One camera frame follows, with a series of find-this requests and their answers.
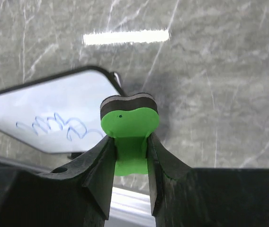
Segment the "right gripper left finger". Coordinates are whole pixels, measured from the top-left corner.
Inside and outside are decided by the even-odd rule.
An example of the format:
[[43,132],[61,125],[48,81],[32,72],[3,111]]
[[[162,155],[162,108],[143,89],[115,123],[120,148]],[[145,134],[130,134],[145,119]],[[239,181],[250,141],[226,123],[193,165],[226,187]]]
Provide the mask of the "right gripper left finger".
[[49,173],[0,167],[0,227],[102,227],[114,171],[110,137]]

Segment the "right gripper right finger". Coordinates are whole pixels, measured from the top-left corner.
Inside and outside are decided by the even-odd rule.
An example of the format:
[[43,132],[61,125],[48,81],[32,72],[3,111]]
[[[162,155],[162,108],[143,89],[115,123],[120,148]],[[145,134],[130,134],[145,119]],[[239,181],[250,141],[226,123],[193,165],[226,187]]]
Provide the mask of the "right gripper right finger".
[[155,134],[147,162],[158,227],[269,227],[269,169],[192,168]]

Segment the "small black-framed whiteboard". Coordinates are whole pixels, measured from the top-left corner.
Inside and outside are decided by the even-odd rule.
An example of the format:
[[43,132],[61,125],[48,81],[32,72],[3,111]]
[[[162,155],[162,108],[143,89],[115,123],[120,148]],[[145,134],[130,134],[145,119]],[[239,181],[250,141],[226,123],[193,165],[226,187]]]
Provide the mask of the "small black-framed whiteboard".
[[100,105],[120,76],[84,66],[0,90],[0,132],[48,154],[85,152],[105,136]]

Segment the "green whiteboard eraser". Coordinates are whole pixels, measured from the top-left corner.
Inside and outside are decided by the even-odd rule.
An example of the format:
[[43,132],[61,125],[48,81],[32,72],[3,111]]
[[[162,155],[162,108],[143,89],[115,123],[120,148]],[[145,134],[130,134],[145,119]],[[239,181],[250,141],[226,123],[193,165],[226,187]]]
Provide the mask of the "green whiteboard eraser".
[[115,175],[147,174],[147,139],[160,123],[153,96],[110,96],[101,103],[100,120],[102,130],[115,142]]

